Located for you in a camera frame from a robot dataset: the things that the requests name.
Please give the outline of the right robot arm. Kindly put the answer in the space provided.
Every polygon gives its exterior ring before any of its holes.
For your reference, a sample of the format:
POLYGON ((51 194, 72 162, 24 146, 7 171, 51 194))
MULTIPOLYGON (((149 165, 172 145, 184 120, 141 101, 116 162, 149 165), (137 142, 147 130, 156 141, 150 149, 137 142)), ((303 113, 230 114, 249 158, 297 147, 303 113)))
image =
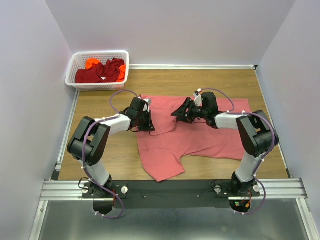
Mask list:
POLYGON ((171 113, 179 122, 192 124, 203 119, 214 129, 237 130, 244 148, 239 167, 233 172, 229 189, 235 196, 245 194, 256 182, 256 173, 266 156, 279 143, 279 137, 262 110, 255 112, 221 111, 213 92, 194 92, 194 99, 186 98, 183 104, 171 113))

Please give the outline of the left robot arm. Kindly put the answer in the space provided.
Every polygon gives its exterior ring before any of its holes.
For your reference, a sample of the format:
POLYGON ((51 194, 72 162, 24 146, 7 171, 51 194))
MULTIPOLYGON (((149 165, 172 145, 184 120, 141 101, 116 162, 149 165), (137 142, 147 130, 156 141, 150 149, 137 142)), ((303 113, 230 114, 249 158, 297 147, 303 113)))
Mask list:
POLYGON ((89 180, 103 192, 112 191, 112 177, 101 161, 108 137, 133 129, 154 131, 151 103, 151 99, 138 96, 129 107, 113 116, 95 119, 85 116, 69 140, 67 152, 81 163, 89 180))

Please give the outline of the pink t shirt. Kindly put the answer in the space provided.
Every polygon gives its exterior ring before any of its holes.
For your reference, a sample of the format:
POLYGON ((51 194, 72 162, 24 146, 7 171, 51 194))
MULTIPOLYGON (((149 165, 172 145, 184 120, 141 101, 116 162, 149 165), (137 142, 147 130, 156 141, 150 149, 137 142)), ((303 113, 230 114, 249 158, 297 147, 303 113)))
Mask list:
POLYGON ((185 172, 183 156, 241 160, 245 153, 235 129, 214 129, 204 120, 177 121, 171 114, 186 100, 184 96, 142 95, 151 99, 150 111, 155 130, 136 134, 143 169, 157 182, 185 172))

